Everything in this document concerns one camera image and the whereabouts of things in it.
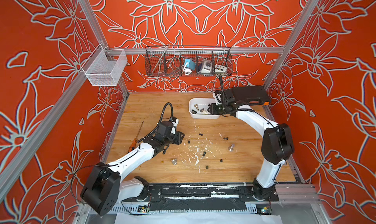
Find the white paper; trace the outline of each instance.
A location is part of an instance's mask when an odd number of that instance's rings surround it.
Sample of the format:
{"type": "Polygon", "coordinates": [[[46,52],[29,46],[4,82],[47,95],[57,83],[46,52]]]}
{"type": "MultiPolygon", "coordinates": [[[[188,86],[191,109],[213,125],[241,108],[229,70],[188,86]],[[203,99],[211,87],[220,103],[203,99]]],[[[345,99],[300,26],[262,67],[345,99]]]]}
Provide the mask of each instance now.
{"type": "Polygon", "coordinates": [[[259,214],[237,214],[219,212],[163,213],[133,216],[126,213],[116,215],[115,224],[282,224],[280,216],[259,214]]]}

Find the wire mesh basket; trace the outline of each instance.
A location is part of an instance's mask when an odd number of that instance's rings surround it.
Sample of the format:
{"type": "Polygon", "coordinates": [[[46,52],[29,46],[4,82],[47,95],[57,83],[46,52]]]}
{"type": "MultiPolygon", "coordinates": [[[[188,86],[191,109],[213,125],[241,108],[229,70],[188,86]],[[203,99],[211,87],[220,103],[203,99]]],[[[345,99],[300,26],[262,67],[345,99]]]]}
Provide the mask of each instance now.
{"type": "Polygon", "coordinates": [[[148,76],[229,76],[232,56],[230,47],[148,46],[145,68],[148,76]],[[192,63],[188,71],[184,69],[186,62],[192,63]]]}
{"type": "Polygon", "coordinates": [[[105,52],[101,50],[92,65],[84,72],[93,86],[116,86],[127,61],[124,50],[118,60],[108,60],[105,52]]]}

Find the orange screwdriver handle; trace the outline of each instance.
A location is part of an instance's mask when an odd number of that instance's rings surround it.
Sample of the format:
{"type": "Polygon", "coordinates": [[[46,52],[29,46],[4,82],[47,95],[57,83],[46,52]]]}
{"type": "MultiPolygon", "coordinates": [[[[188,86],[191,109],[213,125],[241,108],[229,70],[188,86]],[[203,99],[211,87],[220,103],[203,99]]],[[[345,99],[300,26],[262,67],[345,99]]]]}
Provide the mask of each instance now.
{"type": "Polygon", "coordinates": [[[130,145],[128,153],[136,149],[137,138],[133,139],[132,145],[130,145]]]}

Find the floral wall pattern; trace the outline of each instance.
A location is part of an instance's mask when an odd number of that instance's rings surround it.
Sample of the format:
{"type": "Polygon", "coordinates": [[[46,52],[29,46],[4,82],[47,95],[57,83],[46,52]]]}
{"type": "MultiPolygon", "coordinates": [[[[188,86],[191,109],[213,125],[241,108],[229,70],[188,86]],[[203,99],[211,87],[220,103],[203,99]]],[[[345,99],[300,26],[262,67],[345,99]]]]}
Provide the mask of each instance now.
{"type": "MultiPolygon", "coordinates": [[[[0,172],[67,90],[98,45],[77,0],[0,0],[0,172]]],[[[0,204],[0,223],[71,222],[123,103],[119,86],[86,81],[0,204]]]]}
{"type": "Polygon", "coordinates": [[[0,172],[98,45],[77,0],[0,0],[0,172]]]}
{"type": "MultiPolygon", "coordinates": [[[[308,0],[89,0],[111,48],[149,45],[282,47],[308,0]]],[[[262,85],[278,54],[233,55],[229,86],[262,85]]],[[[219,88],[214,77],[148,77],[142,55],[129,55],[131,92],[219,88]]]]}
{"type": "Polygon", "coordinates": [[[86,81],[0,204],[0,223],[71,223],[91,169],[118,116],[124,95],[118,87],[86,81]]]}
{"type": "Polygon", "coordinates": [[[376,0],[320,0],[269,93],[334,223],[376,222],[376,0]]]}

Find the white wire basket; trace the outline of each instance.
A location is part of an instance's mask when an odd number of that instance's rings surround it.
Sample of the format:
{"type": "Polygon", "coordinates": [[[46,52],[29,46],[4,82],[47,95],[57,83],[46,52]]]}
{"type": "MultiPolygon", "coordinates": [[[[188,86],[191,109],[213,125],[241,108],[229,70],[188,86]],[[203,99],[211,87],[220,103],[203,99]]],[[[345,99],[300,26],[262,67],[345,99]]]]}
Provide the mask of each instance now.
{"type": "Polygon", "coordinates": [[[106,54],[101,50],[92,65],[85,71],[87,79],[93,86],[116,86],[124,67],[127,64],[125,51],[121,51],[118,60],[108,60],[106,54]]]}

